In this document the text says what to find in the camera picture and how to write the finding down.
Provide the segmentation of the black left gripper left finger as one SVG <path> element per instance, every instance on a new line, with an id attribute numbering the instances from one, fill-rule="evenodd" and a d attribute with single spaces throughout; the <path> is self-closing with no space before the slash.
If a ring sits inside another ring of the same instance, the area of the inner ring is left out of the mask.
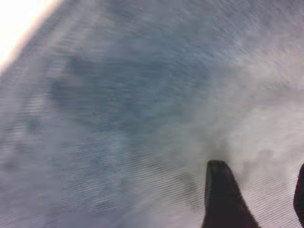
<path id="1" fill-rule="evenodd" d="M 203 228 L 258 228 L 232 170 L 224 161 L 207 162 Z"/>

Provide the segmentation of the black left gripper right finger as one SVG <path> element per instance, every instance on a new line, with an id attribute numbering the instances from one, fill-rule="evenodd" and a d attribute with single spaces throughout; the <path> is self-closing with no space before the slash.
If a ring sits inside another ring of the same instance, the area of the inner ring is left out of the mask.
<path id="1" fill-rule="evenodd" d="M 302 164 L 298 173 L 293 207 L 301 226 L 304 227 L 304 164 Z"/>

